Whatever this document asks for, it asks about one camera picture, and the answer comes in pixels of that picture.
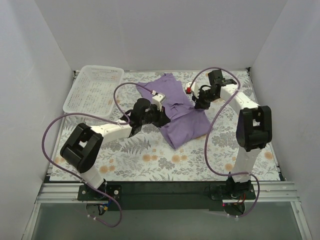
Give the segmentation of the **white plastic basket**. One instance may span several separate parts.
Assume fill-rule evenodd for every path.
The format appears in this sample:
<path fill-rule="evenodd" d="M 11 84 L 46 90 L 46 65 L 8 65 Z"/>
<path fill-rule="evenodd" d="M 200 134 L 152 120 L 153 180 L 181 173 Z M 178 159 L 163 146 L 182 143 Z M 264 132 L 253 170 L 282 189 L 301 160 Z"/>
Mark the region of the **white plastic basket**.
<path fill-rule="evenodd" d="M 123 81 L 122 68 L 101 65 L 82 67 L 63 104 L 65 113 L 106 118 L 114 107 L 114 90 Z"/>

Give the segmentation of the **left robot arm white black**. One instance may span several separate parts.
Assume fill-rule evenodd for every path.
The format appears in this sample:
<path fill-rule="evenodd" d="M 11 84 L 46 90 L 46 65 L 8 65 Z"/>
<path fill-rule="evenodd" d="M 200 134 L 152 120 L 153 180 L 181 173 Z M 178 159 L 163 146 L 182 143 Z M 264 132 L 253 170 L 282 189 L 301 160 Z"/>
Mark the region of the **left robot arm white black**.
<path fill-rule="evenodd" d="M 115 123 L 88 126 L 80 123 L 73 130 L 60 150 L 60 155 L 72 165 L 85 183 L 103 191 L 105 180 L 95 167 L 99 150 L 103 143 L 130 138 L 152 124 L 158 128 L 170 123 L 163 102 L 165 95 L 158 93 L 151 100 L 139 98 L 133 109 Z"/>

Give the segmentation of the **purple t shirt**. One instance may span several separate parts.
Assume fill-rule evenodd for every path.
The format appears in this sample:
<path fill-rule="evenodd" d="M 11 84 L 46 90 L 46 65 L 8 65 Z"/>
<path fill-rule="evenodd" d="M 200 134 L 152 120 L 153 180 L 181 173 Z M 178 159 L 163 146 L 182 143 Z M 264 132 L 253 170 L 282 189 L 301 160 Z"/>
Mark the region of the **purple t shirt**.
<path fill-rule="evenodd" d="M 210 122 L 203 109 L 195 109 L 189 100 L 181 81 L 177 81 L 173 74 L 166 73 L 160 78 L 147 83 L 139 82 L 136 87 L 141 96 L 151 100 L 149 90 L 154 90 L 165 95 L 163 102 L 165 114 L 170 122 L 159 130 L 173 148 L 178 149 L 190 140 L 205 135 L 210 127 Z"/>

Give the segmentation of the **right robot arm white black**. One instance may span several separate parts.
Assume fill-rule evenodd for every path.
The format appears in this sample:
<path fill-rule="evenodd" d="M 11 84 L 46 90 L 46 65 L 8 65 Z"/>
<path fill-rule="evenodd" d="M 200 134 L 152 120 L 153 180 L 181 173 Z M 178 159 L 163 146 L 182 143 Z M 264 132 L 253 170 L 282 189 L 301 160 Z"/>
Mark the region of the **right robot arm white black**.
<path fill-rule="evenodd" d="M 209 85 L 198 86 L 193 80 L 185 86 L 185 92 L 192 95 L 196 109 L 207 110 L 215 100 L 224 100 L 238 116 L 236 140 L 239 150 L 232 171 L 225 174 L 224 184 L 214 187 L 213 197 L 245 200 L 246 196 L 258 198 L 251 179 L 258 155 L 272 140 L 272 111 L 267 105 L 261 106 L 241 92 L 241 83 L 233 75 L 223 77 L 224 69 L 208 68 Z"/>

